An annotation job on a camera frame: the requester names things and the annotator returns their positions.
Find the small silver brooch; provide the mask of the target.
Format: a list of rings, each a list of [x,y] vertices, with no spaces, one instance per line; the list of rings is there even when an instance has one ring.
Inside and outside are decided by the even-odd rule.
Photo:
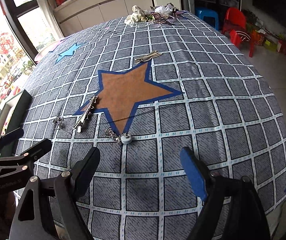
[[[54,124],[55,129],[63,129],[64,128],[64,118],[62,116],[56,116],[52,123]]]

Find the silver spiked hair clip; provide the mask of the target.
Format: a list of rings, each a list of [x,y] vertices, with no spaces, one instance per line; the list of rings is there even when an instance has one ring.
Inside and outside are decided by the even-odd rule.
[[[74,125],[74,129],[77,133],[82,132],[82,128],[84,123],[89,119],[89,116],[95,109],[95,104],[98,99],[97,95],[94,95],[87,103],[84,104],[80,109],[81,116],[77,119],[76,124]]]

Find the beige rabbit-ear hair clip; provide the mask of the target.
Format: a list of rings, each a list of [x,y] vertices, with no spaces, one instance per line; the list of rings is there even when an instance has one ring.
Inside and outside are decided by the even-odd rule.
[[[143,55],[140,57],[137,57],[136,59],[134,59],[135,63],[142,63],[142,62],[147,62],[153,58],[159,57],[162,54],[160,52],[158,52],[157,50],[152,51],[151,53],[147,54],[147,55]]]

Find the grey checked bedspread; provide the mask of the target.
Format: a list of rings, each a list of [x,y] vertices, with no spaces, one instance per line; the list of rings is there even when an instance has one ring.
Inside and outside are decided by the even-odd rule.
[[[100,164],[78,205],[95,239],[186,239],[202,208],[180,162],[187,146],[224,177],[247,176],[266,213],[286,199],[286,125],[277,99],[225,36],[186,13],[174,25],[123,18],[68,36],[25,88],[20,154],[42,139],[40,178],[56,177],[92,147]],[[157,50],[162,55],[135,63]],[[80,109],[95,109],[81,133]],[[64,118],[64,128],[52,120]]]

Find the red plastic chair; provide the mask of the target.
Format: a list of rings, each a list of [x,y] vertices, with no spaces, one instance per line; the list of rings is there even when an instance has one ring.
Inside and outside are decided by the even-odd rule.
[[[234,7],[227,9],[221,33],[223,35],[228,33],[232,44],[237,48],[239,48],[242,42],[249,42],[249,57],[253,57],[254,38],[253,35],[246,30],[246,18],[239,9]]]

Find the blue plastic stool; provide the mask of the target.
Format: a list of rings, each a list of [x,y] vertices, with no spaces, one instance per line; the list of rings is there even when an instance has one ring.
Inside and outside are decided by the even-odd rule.
[[[217,12],[207,8],[196,8],[195,13],[201,20],[205,21],[216,30],[219,30],[219,16]]]

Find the pile of hair accessories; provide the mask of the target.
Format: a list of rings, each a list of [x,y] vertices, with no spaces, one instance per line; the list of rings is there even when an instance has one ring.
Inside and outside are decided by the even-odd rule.
[[[143,10],[137,5],[133,5],[132,14],[128,15],[124,24],[134,26],[138,23],[168,24],[174,25],[178,18],[186,18],[185,10],[179,10],[172,3],[161,5],[158,7],[150,7]]]

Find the white low cabinet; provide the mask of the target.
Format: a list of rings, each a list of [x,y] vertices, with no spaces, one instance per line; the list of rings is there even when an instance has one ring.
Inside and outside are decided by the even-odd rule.
[[[132,7],[149,9],[152,0],[67,0],[54,9],[54,17],[64,36],[94,25],[126,17]]]

